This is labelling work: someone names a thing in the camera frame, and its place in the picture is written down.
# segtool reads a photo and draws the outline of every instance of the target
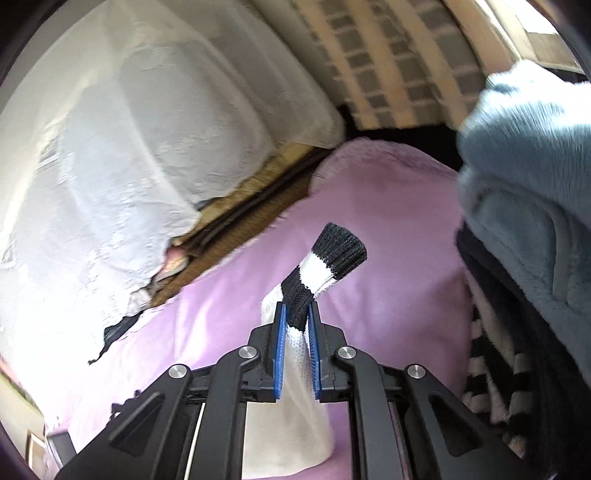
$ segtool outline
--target sock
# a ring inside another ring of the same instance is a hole
[[[261,324],[287,306],[284,382],[274,404],[249,403],[242,477],[293,475],[324,462],[334,441],[324,406],[314,399],[306,323],[308,305],[367,259],[364,244],[329,223],[305,259],[263,299]]]

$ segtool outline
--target pink blanket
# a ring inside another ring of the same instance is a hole
[[[406,145],[358,139],[318,169],[311,196],[165,306],[146,312],[86,378],[76,380],[64,420],[80,450],[170,365],[215,363],[243,345],[261,300],[306,256],[328,222],[365,243],[368,260],[319,300],[325,323],[385,365],[419,362],[462,392],[470,345],[470,300],[454,246],[460,225],[455,173]],[[337,446],[294,479],[350,478],[346,405],[332,405]]]

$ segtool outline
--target white lace blanket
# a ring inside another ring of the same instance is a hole
[[[33,398],[55,392],[48,413],[197,202],[285,143],[342,136],[323,92],[236,0],[107,0],[35,65],[0,126],[3,161],[22,170],[0,202],[0,352]]]

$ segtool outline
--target light blue fleece blanket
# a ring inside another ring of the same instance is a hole
[[[591,385],[591,86],[528,61],[491,75],[459,150],[468,226]]]

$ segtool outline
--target blue gripper pad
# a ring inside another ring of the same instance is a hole
[[[275,399],[281,398],[283,389],[283,365],[285,361],[285,336],[287,334],[287,306],[281,307],[281,317],[279,320],[279,337],[277,339],[277,350],[275,350],[275,367],[273,376],[275,378]]]
[[[310,344],[310,367],[312,370],[312,389],[314,398],[320,399],[320,355],[318,352],[318,341],[316,339],[316,327],[314,325],[314,315],[312,313],[312,304],[308,305],[308,340]]]

